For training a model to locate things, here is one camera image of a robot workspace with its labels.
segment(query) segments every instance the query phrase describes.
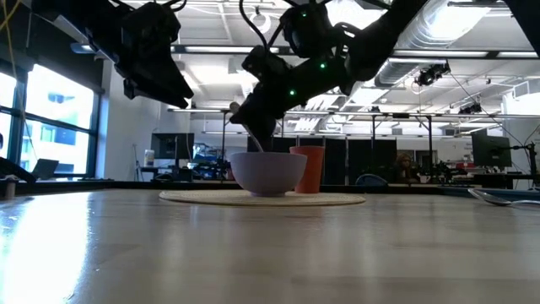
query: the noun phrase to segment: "purple bowl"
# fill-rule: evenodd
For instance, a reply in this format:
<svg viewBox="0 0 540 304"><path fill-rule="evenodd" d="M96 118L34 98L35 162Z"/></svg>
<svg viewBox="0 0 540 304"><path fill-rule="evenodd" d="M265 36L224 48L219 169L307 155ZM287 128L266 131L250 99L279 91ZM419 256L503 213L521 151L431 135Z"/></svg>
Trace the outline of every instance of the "purple bowl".
<svg viewBox="0 0 540 304"><path fill-rule="evenodd" d="M231 155L229 161L236 181L251 195L280 197L302 179L307 156L244 152Z"/></svg>

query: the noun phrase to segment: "table surface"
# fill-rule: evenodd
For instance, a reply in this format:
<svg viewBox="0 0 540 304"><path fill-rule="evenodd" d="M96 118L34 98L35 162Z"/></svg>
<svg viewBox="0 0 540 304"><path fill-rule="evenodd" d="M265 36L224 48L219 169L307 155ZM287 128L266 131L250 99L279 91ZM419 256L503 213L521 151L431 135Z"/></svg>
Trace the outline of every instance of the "table surface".
<svg viewBox="0 0 540 304"><path fill-rule="evenodd" d="M366 195L224 208L108 190L0 206L5 303L534 303L540 209Z"/></svg>

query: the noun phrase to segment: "monitor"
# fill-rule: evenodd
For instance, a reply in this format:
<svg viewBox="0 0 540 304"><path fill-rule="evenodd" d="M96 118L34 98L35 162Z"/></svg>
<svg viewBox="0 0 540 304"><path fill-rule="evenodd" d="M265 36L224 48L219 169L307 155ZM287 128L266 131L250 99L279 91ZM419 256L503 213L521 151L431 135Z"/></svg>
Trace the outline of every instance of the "monitor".
<svg viewBox="0 0 540 304"><path fill-rule="evenodd" d="M177 157L179 160L191 160L194 141L194 133L153 133L151 146L154 158L156 160L174 160L176 149L178 149Z"/></svg>
<svg viewBox="0 0 540 304"><path fill-rule="evenodd" d="M506 137L473 134L472 156L476 166L512 167L510 140Z"/></svg>

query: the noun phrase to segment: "round placemat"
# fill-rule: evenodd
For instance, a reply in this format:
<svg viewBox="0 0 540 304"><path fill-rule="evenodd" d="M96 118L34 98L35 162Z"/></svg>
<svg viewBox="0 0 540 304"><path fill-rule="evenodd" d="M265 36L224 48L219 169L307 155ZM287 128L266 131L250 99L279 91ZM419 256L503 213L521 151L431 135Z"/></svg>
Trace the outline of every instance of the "round placemat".
<svg viewBox="0 0 540 304"><path fill-rule="evenodd" d="M339 206L365 202L365 198L357 194L297 194L290 192L281 198L260 198L251 196L245 190L163 191L159 197L182 203L258 207Z"/></svg>

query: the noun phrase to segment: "spoon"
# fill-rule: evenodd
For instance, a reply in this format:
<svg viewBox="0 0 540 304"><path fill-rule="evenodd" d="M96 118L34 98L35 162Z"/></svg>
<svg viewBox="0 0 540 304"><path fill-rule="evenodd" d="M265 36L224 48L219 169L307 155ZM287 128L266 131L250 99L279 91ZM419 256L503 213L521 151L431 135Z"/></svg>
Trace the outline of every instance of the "spoon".
<svg viewBox="0 0 540 304"><path fill-rule="evenodd" d="M500 206L500 207L507 207L507 206L511 206L511 205L514 205L514 204L540 204L540 201L534 201L534 200L517 200L517 201L511 202L509 200L499 198L499 197L496 197L494 195L487 194L487 193L485 193L483 191L480 191L480 190L477 190L477 189L472 189L472 188L468 189L468 191L475 198L477 198L477 199L479 199L481 201L484 201L486 203L490 203L490 204L493 204L495 206Z"/></svg>
<svg viewBox="0 0 540 304"><path fill-rule="evenodd" d="M240 109L240 104L236 101L233 101L230 103L229 109L233 114L236 114L238 113L238 110ZM253 143L255 143L255 146L257 149L259 149L259 152L264 152L264 149L262 148L261 143L259 143L257 138L253 136L253 133L251 132L251 130L245 124L242 124L242 127L244 127L244 129L250 134L251 138L253 139Z"/></svg>

